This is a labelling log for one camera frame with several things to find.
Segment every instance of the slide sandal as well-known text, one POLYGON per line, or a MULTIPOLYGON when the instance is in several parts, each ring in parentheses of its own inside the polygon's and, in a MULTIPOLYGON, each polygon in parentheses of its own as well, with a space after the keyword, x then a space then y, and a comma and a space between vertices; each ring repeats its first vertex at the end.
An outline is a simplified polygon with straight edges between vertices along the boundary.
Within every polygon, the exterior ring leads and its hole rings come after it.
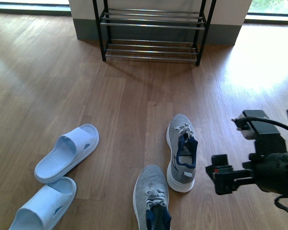
POLYGON ((35 167, 35 178, 44 184, 57 181, 90 155, 98 142, 99 133, 91 124, 60 136, 54 149, 35 167))
POLYGON ((77 186, 68 177, 44 185, 16 212, 9 230, 51 230, 72 203, 77 186))

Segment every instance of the shoe rack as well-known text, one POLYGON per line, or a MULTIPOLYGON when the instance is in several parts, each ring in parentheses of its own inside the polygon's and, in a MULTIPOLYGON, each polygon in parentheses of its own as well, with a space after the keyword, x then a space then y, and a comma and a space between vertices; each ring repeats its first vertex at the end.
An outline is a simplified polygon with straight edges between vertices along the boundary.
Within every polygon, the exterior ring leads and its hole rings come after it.
POLYGON ((208 17, 204 10, 206 0, 202 0, 200 11, 166 11, 147 9, 113 9, 108 7, 108 0, 103 1, 104 9, 99 15, 96 0, 93 0, 97 32, 102 60, 107 58, 135 58, 169 61, 192 62, 200 65, 210 22, 216 5, 212 0, 208 17), (107 36, 102 33, 105 26, 107 36), (165 39, 116 39, 112 27, 155 28, 169 30, 165 39), (191 41, 173 41, 168 34, 176 30, 186 30, 192 34, 191 41))

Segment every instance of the white sole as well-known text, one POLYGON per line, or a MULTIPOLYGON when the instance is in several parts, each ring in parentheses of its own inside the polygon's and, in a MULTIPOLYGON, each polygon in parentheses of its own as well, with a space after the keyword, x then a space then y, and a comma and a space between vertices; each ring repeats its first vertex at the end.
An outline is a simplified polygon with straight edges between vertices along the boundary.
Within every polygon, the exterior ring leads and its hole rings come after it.
POLYGON ((171 149, 171 158, 170 158, 170 161, 169 161, 169 164, 168 164, 168 169, 167 169, 167 181, 168 181, 168 185, 171 189, 173 189, 174 191, 176 192, 180 192, 180 193, 187 193, 189 192, 193 186, 194 186, 194 180, 190 183, 187 183, 187 184, 182 184, 178 181, 176 181, 173 176, 172 176, 172 173, 171 173, 171 163, 172 163, 172 147, 171 147, 171 144, 170 144, 170 139, 169 139, 169 126, 170 124, 168 125, 168 129, 167 129, 167 143, 168 143, 168 146, 169 148, 171 149))

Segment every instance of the cable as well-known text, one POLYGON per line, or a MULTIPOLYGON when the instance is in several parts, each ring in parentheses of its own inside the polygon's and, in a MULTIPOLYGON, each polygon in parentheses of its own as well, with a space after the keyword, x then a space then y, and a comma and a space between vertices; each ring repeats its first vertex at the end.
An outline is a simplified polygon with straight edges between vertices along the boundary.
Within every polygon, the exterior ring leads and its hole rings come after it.
POLYGON ((288 207, 286 207, 285 205, 282 205, 282 204, 279 202, 279 200, 282 199, 282 198, 287 198, 287 197, 285 197, 284 195, 279 196, 278 198, 276 198, 276 199, 274 200, 274 204, 275 204, 276 207, 278 207, 278 208, 280 208, 280 209, 285 210, 286 212, 288 212, 288 207))
POLYGON ((268 118, 263 118, 263 117, 247 116, 247 117, 234 120, 234 122, 236 123, 238 127, 243 127, 246 122, 250 122, 250 121, 266 122, 266 123, 270 123, 272 125, 279 126, 281 128, 288 130, 288 126, 286 126, 285 124, 282 124, 278 121, 270 120, 268 118))

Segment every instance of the shoelace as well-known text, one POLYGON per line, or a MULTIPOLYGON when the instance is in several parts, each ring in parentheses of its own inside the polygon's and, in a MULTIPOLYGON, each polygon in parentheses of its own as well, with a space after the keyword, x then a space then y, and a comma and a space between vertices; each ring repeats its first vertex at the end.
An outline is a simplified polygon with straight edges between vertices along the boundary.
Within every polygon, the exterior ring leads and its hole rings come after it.
POLYGON ((175 127, 174 129, 179 131, 179 135, 184 135, 185 133, 187 133, 188 139, 194 137, 194 133, 191 131, 188 123, 185 123, 184 126, 175 127))
POLYGON ((145 192, 146 198, 146 209, 151 209, 153 206, 161 205, 166 207, 165 195, 162 189, 151 188, 145 192))

